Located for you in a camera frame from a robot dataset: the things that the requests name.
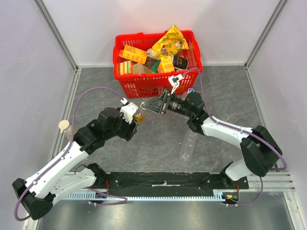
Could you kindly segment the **yellow tea bottle red label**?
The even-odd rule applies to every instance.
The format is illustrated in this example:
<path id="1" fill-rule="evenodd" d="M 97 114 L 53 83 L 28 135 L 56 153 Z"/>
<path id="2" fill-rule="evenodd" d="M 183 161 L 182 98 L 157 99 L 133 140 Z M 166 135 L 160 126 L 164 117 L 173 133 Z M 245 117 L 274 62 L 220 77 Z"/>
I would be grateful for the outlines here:
<path id="1" fill-rule="evenodd" d="M 139 107 L 139 109 L 138 109 L 138 112 L 134 115 L 134 120 L 136 120 L 138 123 L 139 123 L 139 125 L 145 120 L 145 118 L 146 118 L 146 115 L 145 115 L 145 109 L 143 109 L 143 105 L 145 104 L 145 102 L 142 102 L 141 104 L 140 104 L 140 107 Z"/>

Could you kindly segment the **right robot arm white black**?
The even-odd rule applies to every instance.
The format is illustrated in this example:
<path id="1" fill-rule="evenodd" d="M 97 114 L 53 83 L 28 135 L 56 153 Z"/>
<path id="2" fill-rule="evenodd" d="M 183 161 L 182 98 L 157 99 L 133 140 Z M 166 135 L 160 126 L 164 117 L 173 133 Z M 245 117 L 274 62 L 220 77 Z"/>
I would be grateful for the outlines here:
<path id="1" fill-rule="evenodd" d="M 241 149 L 243 159 L 228 164 L 220 176 L 224 188 L 232 188 L 237 180 L 252 174 L 264 177 L 282 156 L 267 128 L 236 126 L 209 115 L 197 92 L 188 93 L 182 100 L 166 90 L 159 97 L 142 103 L 141 107 L 161 115 L 168 111 L 184 115 L 193 132 L 221 139 Z"/>

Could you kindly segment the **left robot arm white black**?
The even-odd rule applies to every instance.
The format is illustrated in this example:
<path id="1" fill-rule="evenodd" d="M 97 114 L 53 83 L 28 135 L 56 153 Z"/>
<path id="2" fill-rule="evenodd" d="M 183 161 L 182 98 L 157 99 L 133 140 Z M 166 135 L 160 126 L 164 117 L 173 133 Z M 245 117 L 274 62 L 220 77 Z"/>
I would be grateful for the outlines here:
<path id="1" fill-rule="evenodd" d="M 53 160 L 27 179 L 17 178 L 12 187 L 18 198 L 14 209 L 15 219 L 18 207 L 22 205 L 29 217 L 38 220 L 67 195 L 86 187 L 101 188 L 106 182 L 104 171 L 96 163 L 82 172 L 64 179 L 63 176 L 76 164 L 86 159 L 113 137 L 130 141 L 137 132 L 138 121 L 134 119 L 138 107 L 128 103 L 119 108 L 108 107 L 99 113 L 97 119 L 76 132 L 72 141 Z"/>

